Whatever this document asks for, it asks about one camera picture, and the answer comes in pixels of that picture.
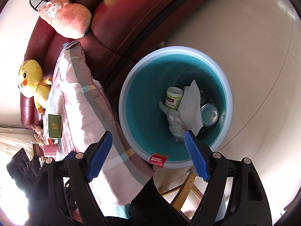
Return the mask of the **pink paper cup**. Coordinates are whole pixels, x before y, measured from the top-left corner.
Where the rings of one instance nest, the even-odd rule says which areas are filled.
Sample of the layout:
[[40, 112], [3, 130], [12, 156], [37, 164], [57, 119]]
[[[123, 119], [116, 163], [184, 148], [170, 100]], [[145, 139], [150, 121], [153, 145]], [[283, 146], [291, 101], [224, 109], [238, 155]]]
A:
[[60, 152], [58, 144], [44, 145], [42, 149], [45, 157], [55, 158], [57, 156], [57, 153]]

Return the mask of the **white paper tissue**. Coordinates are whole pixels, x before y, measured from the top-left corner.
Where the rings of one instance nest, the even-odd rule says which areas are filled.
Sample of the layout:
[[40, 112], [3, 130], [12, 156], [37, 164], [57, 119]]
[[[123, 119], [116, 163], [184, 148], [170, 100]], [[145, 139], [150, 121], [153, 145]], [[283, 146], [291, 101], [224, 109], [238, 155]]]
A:
[[201, 95], [195, 80], [184, 92], [178, 112], [185, 128], [197, 136], [203, 127], [203, 122], [201, 119]]

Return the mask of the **red soda can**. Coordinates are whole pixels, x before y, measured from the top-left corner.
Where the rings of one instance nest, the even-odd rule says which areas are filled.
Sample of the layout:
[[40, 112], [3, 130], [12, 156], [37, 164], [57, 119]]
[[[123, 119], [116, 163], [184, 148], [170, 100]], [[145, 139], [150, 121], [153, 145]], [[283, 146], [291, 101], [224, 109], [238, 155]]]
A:
[[215, 125], [218, 120], [219, 112], [212, 97], [205, 92], [203, 89], [199, 89], [201, 96], [201, 120], [203, 125], [206, 127], [211, 127]]

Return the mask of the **white supplement jar green band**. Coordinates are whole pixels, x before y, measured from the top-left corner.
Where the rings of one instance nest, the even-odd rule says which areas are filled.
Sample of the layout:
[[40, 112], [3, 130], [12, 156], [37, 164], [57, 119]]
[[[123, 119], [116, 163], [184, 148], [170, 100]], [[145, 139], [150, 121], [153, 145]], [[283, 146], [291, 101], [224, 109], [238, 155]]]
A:
[[165, 105], [170, 109], [177, 110], [183, 94], [183, 90], [178, 87], [168, 87], [166, 90]]

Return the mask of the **green tea box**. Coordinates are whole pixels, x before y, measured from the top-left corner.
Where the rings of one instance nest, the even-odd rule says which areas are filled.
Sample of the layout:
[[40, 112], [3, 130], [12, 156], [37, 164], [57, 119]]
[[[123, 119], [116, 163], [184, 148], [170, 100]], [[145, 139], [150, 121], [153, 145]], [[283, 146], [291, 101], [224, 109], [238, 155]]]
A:
[[62, 138], [61, 116], [49, 114], [48, 121], [48, 136], [52, 139]]

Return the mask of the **clear plastic water bottle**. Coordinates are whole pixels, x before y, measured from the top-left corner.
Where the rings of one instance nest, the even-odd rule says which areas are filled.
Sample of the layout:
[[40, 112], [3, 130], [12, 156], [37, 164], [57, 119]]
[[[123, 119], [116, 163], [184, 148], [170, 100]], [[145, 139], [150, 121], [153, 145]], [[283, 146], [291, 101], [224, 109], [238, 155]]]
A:
[[180, 113], [174, 109], [168, 108], [162, 102], [159, 102], [159, 108], [166, 115], [169, 131], [174, 136], [176, 142], [184, 142], [186, 128], [179, 118]]

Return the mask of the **teal plastic trash bin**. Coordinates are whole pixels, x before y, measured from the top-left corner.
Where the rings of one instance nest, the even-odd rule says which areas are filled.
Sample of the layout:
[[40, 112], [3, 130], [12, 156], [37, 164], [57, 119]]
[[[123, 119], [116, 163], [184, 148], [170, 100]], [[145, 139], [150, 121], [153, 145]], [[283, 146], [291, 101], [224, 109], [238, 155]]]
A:
[[225, 73], [212, 58], [190, 47], [164, 47], [142, 58], [128, 74], [119, 99], [119, 120], [129, 145], [144, 160], [158, 153], [166, 157], [164, 168], [192, 166], [184, 143], [175, 140], [159, 109], [169, 87], [183, 88], [192, 82], [210, 95], [218, 109], [217, 123], [199, 138], [216, 151], [231, 125], [233, 97]]

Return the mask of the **beige rabbit plush toy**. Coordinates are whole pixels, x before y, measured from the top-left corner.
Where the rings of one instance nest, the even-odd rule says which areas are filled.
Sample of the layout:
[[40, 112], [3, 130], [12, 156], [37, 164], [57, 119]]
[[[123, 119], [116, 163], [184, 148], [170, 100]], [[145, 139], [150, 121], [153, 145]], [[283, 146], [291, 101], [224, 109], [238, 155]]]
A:
[[43, 128], [37, 125], [33, 128], [33, 130], [35, 131], [35, 134], [34, 134], [34, 140], [31, 140], [31, 144], [37, 144], [40, 147], [43, 147], [45, 145]]

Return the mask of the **pink plaid tablecloth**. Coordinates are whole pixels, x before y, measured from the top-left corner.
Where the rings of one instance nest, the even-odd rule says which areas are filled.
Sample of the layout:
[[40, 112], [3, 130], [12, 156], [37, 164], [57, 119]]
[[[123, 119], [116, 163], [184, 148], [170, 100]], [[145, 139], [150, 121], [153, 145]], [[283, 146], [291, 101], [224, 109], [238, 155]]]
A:
[[58, 57], [44, 117], [61, 117], [61, 153], [84, 152], [105, 131], [113, 145], [97, 178], [89, 184], [105, 216], [128, 219], [132, 200], [154, 171], [128, 144], [101, 84], [95, 80], [79, 41], [66, 44]]

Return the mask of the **yellow chick plush toy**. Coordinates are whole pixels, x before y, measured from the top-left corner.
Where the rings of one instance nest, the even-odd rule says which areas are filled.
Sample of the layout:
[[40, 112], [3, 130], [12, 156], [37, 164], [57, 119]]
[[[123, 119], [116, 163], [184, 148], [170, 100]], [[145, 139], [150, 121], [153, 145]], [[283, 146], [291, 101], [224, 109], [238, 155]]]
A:
[[52, 85], [52, 77], [43, 78], [42, 68], [35, 60], [24, 61], [18, 71], [18, 87], [23, 96], [33, 98], [39, 114], [44, 114]]

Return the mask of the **dark red leather sofa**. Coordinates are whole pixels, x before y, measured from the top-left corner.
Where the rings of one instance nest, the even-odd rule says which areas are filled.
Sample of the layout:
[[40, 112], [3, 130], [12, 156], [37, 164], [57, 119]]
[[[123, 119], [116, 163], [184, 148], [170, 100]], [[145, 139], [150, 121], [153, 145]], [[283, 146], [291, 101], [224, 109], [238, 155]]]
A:
[[115, 105], [134, 65], [153, 52], [205, 0], [69, 0], [92, 14], [80, 39], [86, 63]]

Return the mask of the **pink carrot bunny plush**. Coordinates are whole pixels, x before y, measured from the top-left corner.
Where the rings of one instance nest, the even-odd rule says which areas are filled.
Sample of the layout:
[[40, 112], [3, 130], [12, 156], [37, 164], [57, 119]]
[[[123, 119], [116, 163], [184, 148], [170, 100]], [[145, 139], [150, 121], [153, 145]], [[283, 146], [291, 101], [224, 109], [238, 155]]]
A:
[[38, 10], [39, 16], [65, 38], [80, 39], [88, 32], [92, 14], [69, 0], [51, 0]]

